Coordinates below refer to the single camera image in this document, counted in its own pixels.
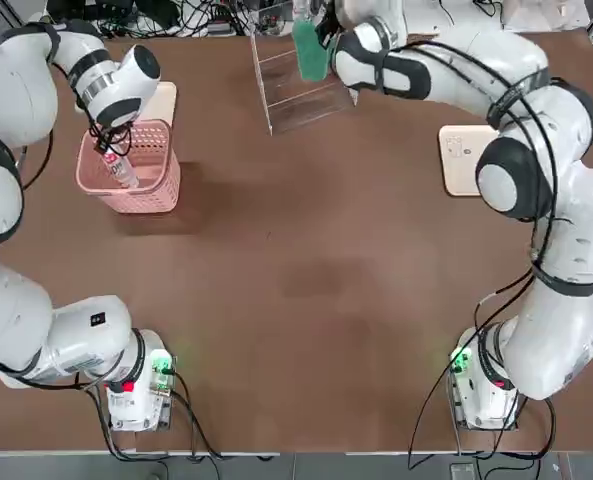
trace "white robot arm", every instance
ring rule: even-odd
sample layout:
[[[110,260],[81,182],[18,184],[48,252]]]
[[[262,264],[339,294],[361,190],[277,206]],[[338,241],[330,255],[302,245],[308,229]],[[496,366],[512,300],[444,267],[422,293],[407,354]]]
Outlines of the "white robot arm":
[[[350,2],[340,3],[352,11]],[[503,215],[538,222],[535,282],[521,313],[474,338],[455,372],[467,424],[499,429],[514,414],[517,392],[549,397],[593,358],[593,169],[580,160],[593,141],[593,102],[583,91],[550,79],[544,52],[518,35],[454,28],[434,45],[396,49],[406,38],[395,10],[387,2],[364,3],[371,7],[360,2],[363,9],[354,20],[365,21],[338,38],[332,62],[341,81],[352,89],[447,103],[486,118],[499,137],[477,166],[482,198]],[[376,4],[389,14],[386,20],[369,17]],[[540,126],[517,101],[520,95]],[[457,351],[473,335],[473,328],[466,331]]]
[[[0,243],[18,228],[24,199],[11,148],[48,135],[58,99],[53,62],[101,132],[125,128],[153,96],[160,68],[136,45],[117,65],[96,30],[82,21],[28,24],[0,45]],[[54,310],[38,284],[0,265],[0,377],[12,388],[49,384],[84,372],[108,385],[114,429],[155,429],[163,408],[160,370],[171,358],[151,331],[131,328],[115,296]]]

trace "plastic basket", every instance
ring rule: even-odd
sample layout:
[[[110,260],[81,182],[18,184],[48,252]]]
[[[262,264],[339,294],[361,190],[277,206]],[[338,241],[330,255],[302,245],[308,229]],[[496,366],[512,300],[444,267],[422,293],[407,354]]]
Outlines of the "plastic basket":
[[[128,158],[139,186],[125,188],[116,181],[94,150],[96,140],[85,133],[78,153],[76,181],[88,195],[98,197],[120,213],[169,212],[178,202],[180,165],[171,146],[171,128],[162,120],[136,122],[131,130]],[[129,147],[129,136],[119,143]]]

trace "wooden tabletop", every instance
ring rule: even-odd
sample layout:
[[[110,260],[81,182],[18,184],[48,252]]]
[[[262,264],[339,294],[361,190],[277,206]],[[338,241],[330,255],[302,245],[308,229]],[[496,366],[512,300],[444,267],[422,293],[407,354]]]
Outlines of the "wooden tabletop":
[[[593,96],[586,34],[531,38],[554,75]],[[438,130],[481,120],[365,93],[354,110],[270,137],[247,39],[146,45],[179,91],[177,209],[121,217],[78,189],[86,124],[59,79],[53,157],[0,260],[56,306],[119,295],[133,324],[156,330],[179,357],[219,450],[406,450],[474,305],[527,267],[529,226],[445,193]],[[114,58],[128,47],[109,44]],[[25,175],[43,148],[30,148]],[[593,166],[593,148],[586,161]],[[555,448],[593,450],[593,362],[554,403]],[[540,449],[547,422],[533,402],[502,448]],[[188,432],[177,412],[171,433],[130,441],[188,450]],[[469,448],[491,442],[489,433],[464,436]],[[455,449],[443,388],[416,446]],[[0,450],[103,448],[82,394],[0,383]]]

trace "clear acrylic box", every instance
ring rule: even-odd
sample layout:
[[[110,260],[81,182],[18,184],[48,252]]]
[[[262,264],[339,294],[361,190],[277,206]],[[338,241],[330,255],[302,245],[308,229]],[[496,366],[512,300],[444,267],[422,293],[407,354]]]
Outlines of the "clear acrylic box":
[[[249,22],[256,80],[272,135],[353,107],[358,98],[331,71],[321,82],[301,78],[291,12],[292,2],[285,2],[252,12]]]

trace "bottle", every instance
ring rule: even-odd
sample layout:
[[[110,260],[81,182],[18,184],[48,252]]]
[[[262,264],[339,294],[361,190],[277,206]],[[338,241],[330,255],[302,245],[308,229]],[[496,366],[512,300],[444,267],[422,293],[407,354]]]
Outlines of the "bottle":
[[[138,177],[127,156],[121,157],[114,150],[120,152],[120,147],[113,145],[103,154],[103,163],[114,179],[125,188],[138,187]]]

